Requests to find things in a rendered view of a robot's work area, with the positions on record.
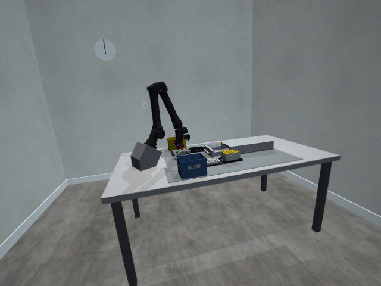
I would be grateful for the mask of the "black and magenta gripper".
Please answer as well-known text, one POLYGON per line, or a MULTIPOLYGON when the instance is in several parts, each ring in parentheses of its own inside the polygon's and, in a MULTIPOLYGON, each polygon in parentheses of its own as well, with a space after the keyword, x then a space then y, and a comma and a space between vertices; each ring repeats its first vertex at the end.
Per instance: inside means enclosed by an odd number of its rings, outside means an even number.
MULTIPOLYGON (((180 142, 180 140, 179 140, 179 137, 180 137, 181 135, 179 135, 179 136, 176 136, 176 140, 174 140, 175 141, 175 145, 176 145, 176 147, 177 147, 177 149, 179 150, 180 149, 180 147, 182 147, 182 149, 183 149, 183 147, 184 147, 184 144, 182 144, 183 143, 183 141, 181 141, 180 142)), ((181 149, 181 150, 182 150, 181 149)))

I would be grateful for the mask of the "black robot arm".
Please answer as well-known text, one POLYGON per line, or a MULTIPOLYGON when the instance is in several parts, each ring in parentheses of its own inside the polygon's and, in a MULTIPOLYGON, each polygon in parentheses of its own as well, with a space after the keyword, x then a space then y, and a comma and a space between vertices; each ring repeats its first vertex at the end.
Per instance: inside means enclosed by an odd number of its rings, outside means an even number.
POLYGON ((171 117, 171 121, 173 124, 173 127, 175 130, 175 135, 179 136, 180 142, 183 141, 183 139, 190 140, 190 135, 186 134, 188 132, 187 127, 182 127, 182 121, 178 117, 172 102, 169 98, 169 95, 167 93, 167 86, 164 82, 156 82, 152 85, 147 87, 147 90, 149 92, 150 101, 151 101, 151 110, 152 110, 152 119, 153 119, 153 126, 151 133, 149 135, 149 138, 146 140, 144 144, 149 145, 150 147, 153 147, 157 149, 157 140, 163 139, 165 137, 165 131, 163 130, 161 119, 160 119, 160 109, 159 109, 159 103, 158 103, 158 93, 171 117), (186 135, 184 135, 186 134, 186 135))

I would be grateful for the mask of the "yellow open-top bin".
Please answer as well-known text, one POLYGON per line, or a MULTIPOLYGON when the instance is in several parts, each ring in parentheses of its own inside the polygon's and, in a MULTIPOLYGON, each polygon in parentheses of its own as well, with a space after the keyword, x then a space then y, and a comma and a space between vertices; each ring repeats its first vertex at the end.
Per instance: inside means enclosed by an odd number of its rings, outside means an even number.
MULTIPOLYGON (((176 147, 176 145, 174 144, 174 143, 175 143, 174 140, 176 140, 176 137, 170 137, 170 138, 167 138, 168 149, 169 149, 170 152, 172 152, 172 150, 177 150, 177 147, 176 147)), ((187 148, 186 148, 186 139, 183 139, 183 143, 182 143, 182 144, 184 144, 183 149, 186 149, 186 150, 187 150, 187 148)))

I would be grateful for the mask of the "grey bench mat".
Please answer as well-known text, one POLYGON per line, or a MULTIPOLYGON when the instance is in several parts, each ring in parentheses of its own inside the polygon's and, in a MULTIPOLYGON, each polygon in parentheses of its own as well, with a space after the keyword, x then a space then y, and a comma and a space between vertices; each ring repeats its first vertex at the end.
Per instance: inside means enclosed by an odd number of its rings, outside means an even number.
MULTIPOLYGON (((201 147, 201 146, 204 147, 204 145, 214 145, 214 144, 218 144, 221 146, 221 142, 213 142, 208 144, 190 145, 190 146, 186 146, 186 148, 188 150, 188 148, 191 148, 191 147, 201 147)), ((189 179, 181 179, 178 173, 177 161, 175 161, 175 158, 177 157, 172 156, 168 148, 161 149, 160 151, 162 151, 161 157, 164 157, 166 165, 167 165, 167 168, 164 168, 164 169, 165 169, 168 183, 206 177, 206 176, 200 176, 200 177, 189 178, 189 179)), ((246 170, 246 169, 253 169, 257 167, 270 166, 270 165, 280 164, 280 163, 287 163, 290 161, 303 160, 303 158, 293 156, 292 154, 288 154, 286 152, 277 150, 275 148, 272 150, 241 154, 241 158, 243 159, 243 161, 237 161, 233 163, 207 167, 207 176, 236 172, 236 171, 246 170)))

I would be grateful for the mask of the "white multiwell plate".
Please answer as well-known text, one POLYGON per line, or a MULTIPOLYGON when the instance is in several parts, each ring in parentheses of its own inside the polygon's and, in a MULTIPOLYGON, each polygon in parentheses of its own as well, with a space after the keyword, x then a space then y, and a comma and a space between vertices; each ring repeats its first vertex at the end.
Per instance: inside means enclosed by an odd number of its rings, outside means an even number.
POLYGON ((208 158, 207 164, 214 164, 214 163, 221 163, 221 161, 218 158, 208 158))

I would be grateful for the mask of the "dark blue open-top bin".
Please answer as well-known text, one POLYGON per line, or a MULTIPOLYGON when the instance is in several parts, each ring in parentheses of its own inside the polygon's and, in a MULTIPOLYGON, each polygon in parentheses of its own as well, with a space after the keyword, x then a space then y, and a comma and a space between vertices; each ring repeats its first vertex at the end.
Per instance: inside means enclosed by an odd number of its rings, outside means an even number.
POLYGON ((201 153, 177 156, 177 166, 181 179, 207 176, 207 158, 201 153))

